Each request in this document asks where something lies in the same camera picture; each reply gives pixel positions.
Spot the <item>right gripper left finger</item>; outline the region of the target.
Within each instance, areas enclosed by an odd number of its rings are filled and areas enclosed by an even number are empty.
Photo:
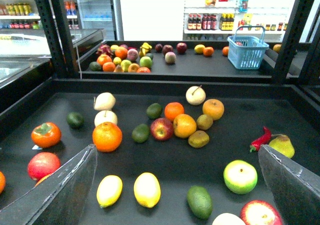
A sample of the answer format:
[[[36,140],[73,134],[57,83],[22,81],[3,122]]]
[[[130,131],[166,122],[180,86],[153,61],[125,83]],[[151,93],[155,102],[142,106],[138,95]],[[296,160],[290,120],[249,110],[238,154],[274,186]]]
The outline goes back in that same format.
[[[98,163],[93,144],[0,211],[2,225],[77,225]]]

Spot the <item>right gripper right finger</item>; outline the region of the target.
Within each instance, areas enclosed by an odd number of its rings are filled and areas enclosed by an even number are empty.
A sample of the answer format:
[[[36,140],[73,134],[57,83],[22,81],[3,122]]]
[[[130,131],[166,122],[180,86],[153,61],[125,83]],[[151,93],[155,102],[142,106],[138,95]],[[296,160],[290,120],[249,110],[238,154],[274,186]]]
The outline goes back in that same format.
[[[258,162],[281,217],[289,225],[318,225],[320,177],[269,145],[259,149]]]

